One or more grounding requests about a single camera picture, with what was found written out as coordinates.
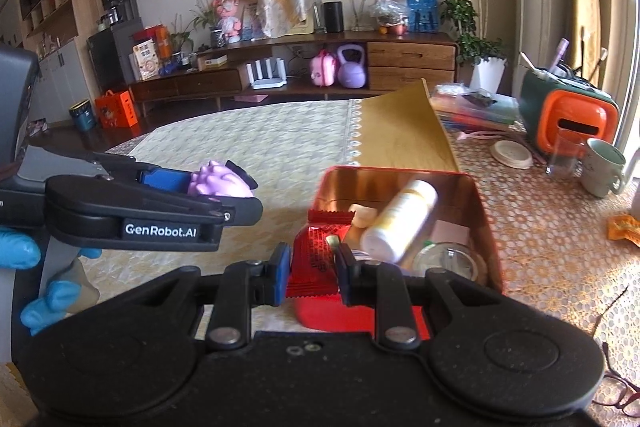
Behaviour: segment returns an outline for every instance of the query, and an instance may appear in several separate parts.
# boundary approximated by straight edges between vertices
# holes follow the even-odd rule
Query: blue bin
[[[69,114],[80,132],[93,129],[97,123],[95,121],[94,108],[91,107],[91,102],[88,100],[82,100],[82,102],[73,105],[69,108]]]

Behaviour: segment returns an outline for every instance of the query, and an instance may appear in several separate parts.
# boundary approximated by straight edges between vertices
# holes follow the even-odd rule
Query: lace tablecloth
[[[197,169],[211,158],[232,159],[260,183],[264,216],[250,229],[223,232],[216,253],[105,251],[85,262],[101,299],[186,264],[220,273],[240,259],[265,259],[278,241],[292,242],[322,172],[358,159],[358,102],[284,103],[201,116],[159,128],[135,147],[118,148],[138,160]],[[606,239],[606,218],[625,212],[636,184],[622,196],[596,200],[577,184],[549,180],[542,168],[518,171],[498,164],[491,142],[453,142],[462,171],[478,183],[497,240],[505,292],[591,332],[596,316],[628,285],[596,338],[610,344],[612,363],[640,380],[640,255],[626,241]],[[254,310],[254,330],[303,330],[286,303]],[[17,426],[33,414],[26,392],[0,367],[0,425]],[[631,427],[612,408],[592,406],[603,426]]]
[[[606,238],[606,221],[625,214],[638,188],[599,200],[578,180],[556,182],[542,166],[511,169],[489,153],[493,141],[451,144],[461,170],[478,184],[500,254],[504,292],[589,333],[602,313],[628,286],[595,331],[609,343],[611,363],[640,384],[640,249]],[[613,407],[592,405],[603,426],[637,427]]]

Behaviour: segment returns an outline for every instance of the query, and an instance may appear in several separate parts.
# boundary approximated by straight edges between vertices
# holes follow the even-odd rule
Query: white mug
[[[610,190],[614,194],[621,194],[626,187],[629,174],[635,167],[636,156],[625,176],[625,155],[604,140],[588,139],[582,159],[582,187],[597,198],[605,198]]]

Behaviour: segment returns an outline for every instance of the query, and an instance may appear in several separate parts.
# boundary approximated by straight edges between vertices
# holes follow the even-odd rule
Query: flower vase
[[[504,58],[486,58],[474,67],[471,77],[471,89],[485,89],[495,93],[500,87],[507,61]]]

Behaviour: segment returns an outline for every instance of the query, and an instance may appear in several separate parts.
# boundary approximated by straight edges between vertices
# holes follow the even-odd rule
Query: blue glove
[[[96,248],[81,248],[79,255],[97,259],[102,253]],[[28,235],[0,227],[0,268],[27,270],[40,262],[42,254]],[[44,295],[25,306],[20,321],[35,335],[66,315],[67,309],[78,300],[82,286],[73,280],[52,280]]]

